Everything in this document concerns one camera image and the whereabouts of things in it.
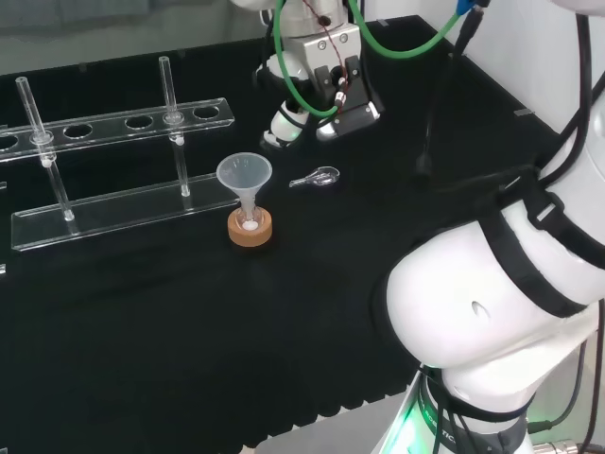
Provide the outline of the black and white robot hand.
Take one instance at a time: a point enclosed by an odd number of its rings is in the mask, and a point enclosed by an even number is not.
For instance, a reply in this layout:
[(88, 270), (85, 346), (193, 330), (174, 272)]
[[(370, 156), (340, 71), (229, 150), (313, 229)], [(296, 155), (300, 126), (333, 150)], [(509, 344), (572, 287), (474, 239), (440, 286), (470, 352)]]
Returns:
[(359, 28), (344, 24), (319, 35), (281, 39), (285, 69), (301, 98), (318, 111), (338, 101), (338, 111), (326, 118), (311, 114), (289, 91), (276, 55), (264, 57), (256, 78), (285, 94), (285, 100), (263, 134), (271, 148), (290, 148), (312, 132), (330, 141), (372, 125), (383, 111), (365, 80)]

